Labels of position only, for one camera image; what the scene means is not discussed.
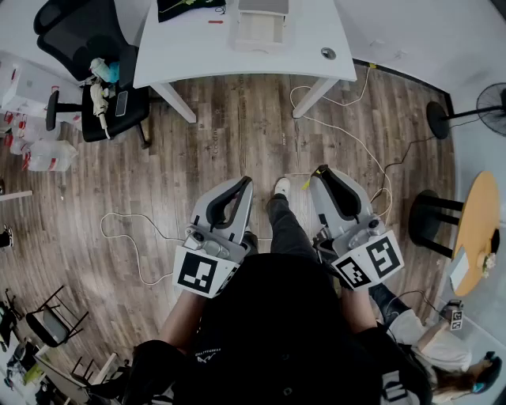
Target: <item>white desk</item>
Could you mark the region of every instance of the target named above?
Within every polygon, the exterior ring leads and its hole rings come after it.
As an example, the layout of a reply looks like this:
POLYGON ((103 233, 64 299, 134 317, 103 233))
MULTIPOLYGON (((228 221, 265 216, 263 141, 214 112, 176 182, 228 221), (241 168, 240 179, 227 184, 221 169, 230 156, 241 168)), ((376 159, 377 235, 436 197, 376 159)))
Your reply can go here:
POLYGON ((196 9, 159 23, 157 1, 152 0, 142 33, 134 87, 150 85, 189 123, 196 123, 195 114, 170 82, 223 74, 316 76, 320 79, 293 110, 293 117, 300 118, 339 80, 357 80, 334 0, 290 0, 290 42, 275 55, 232 49, 238 0, 228 3, 231 4, 223 16, 214 8, 196 9), (209 24, 210 20, 224 23, 209 24), (333 49, 336 59, 324 58, 324 47, 333 49))

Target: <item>black baseboard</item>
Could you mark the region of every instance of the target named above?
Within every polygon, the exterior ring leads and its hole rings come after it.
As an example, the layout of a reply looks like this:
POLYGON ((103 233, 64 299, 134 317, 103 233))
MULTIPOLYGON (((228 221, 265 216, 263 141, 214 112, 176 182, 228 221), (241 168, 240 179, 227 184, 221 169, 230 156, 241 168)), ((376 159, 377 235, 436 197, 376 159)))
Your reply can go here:
MULTIPOLYGON (((365 62, 363 60, 354 59, 353 63, 355 63, 356 65, 361 65, 361 66, 369 66, 370 62, 365 62)), ((451 102, 451 96, 450 96, 449 93, 447 93, 447 92, 445 92, 445 91, 443 91, 441 89, 438 89, 437 87, 435 87, 433 85, 430 85, 429 83, 427 83, 427 82, 425 82, 423 80, 414 78, 413 76, 409 76, 408 74, 404 74, 402 72, 398 72, 397 70, 390 69, 389 67, 385 67, 385 66, 381 66, 381 65, 376 65, 376 69, 377 70, 381 70, 383 72, 387 72, 389 74, 395 74, 396 76, 399 76, 401 78, 405 78, 407 80, 414 81, 415 83, 418 83, 419 85, 424 85, 425 87, 428 87, 431 90, 434 90, 434 91, 436 91, 438 93, 441 93, 443 95, 443 97, 444 97, 444 101, 445 101, 447 109, 448 109, 448 114, 449 115, 454 114, 453 103, 451 102)))

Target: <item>wooden floor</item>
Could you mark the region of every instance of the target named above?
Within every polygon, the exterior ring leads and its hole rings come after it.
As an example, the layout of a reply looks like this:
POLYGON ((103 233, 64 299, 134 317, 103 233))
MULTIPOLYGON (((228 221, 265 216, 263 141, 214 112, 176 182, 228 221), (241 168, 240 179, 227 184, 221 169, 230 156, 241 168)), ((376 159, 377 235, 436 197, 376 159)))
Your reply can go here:
MULTIPOLYGON (((357 83, 336 85, 327 96, 350 102, 360 96, 365 68, 357 67, 357 83)), ((303 227, 315 228, 311 197, 300 187, 323 163, 351 175, 372 196, 382 176, 374 161, 351 137, 306 119, 294 120, 290 89, 312 85, 314 78, 256 75, 182 81, 176 89, 197 112, 187 124, 162 100, 154 101, 145 129, 153 146, 141 150, 135 130, 112 142, 83 142, 64 127, 62 138, 79 156, 66 173, 22 172, 20 157, 0 151, 0 173, 7 191, 33 190, 34 196, 0 203, 0 223, 13 227, 16 245, 0 252, 0 283, 19 299, 22 311, 35 309, 60 285, 77 312, 90 311, 85 330, 53 352, 53 360, 71 369, 83 356, 103 365, 115 351, 128 358, 133 347, 154 338, 176 302, 172 280, 154 287, 139 280, 132 243, 105 240, 100 219, 109 211, 145 214, 167 237, 182 237, 194 203, 220 182, 248 175, 255 182, 251 228, 270 238, 264 207, 276 180, 293 181, 291 204, 303 227)), ((298 101, 306 90, 297 90, 298 101)), ((347 108, 321 100, 308 115, 340 126, 366 143, 381 165, 399 161, 410 141, 428 138, 425 105, 443 97, 423 85, 373 70, 361 102, 347 108)), ((445 198, 454 190, 451 141, 414 144, 404 165, 389 169, 394 192, 390 223, 398 236, 406 269, 389 280, 396 292, 422 289, 434 298, 444 258, 415 247, 407 235, 410 204, 432 188, 445 198)), ((387 207, 383 194, 376 212, 387 207)), ((104 222, 108 233, 130 233, 138 242, 146 279, 172 271, 176 242, 155 235, 147 221, 135 218, 104 222)), ((449 229, 440 241, 447 243, 449 229)), ((268 251, 269 241, 261 243, 268 251)), ((423 314, 418 294, 406 302, 423 314)), ((25 324, 21 335, 29 334, 25 324)))

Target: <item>electric fan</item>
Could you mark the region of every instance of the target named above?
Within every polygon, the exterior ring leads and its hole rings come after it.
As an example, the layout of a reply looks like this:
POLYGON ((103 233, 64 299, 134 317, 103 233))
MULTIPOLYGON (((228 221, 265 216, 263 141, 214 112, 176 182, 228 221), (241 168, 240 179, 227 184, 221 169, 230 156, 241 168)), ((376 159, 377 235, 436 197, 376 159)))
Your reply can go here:
POLYGON ((427 121, 432 133, 438 139, 450 134, 450 119, 478 114, 478 117, 492 131, 506 136, 506 83, 490 85, 483 90, 476 101, 476 110, 447 115, 443 106, 435 101, 427 104, 427 121))

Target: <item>woman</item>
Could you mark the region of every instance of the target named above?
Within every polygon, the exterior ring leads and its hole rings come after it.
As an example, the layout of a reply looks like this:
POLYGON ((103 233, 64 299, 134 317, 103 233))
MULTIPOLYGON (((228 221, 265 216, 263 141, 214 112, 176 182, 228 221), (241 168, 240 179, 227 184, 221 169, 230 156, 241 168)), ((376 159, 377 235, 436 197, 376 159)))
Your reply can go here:
POLYGON ((13 230, 10 226, 3 226, 3 233, 0 234, 0 248, 7 248, 14 246, 13 230))
POLYGON ((377 327, 368 292, 338 301, 288 193, 281 179, 267 204, 271 253, 248 256, 212 300, 183 291, 158 340, 135 348, 125 405, 431 403, 424 373, 377 327))
MULTIPOLYGON (((477 364, 471 365, 471 352, 466 344, 441 320, 431 328, 423 327, 413 309, 404 305, 385 285, 369 289, 372 299, 383 315, 384 326, 413 360, 425 371, 430 381, 434 403, 444 403, 468 394, 487 391, 499 377, 502 360, 488 352, 477 364)), ((447 306, 443 313, 449 314, 447 306)))

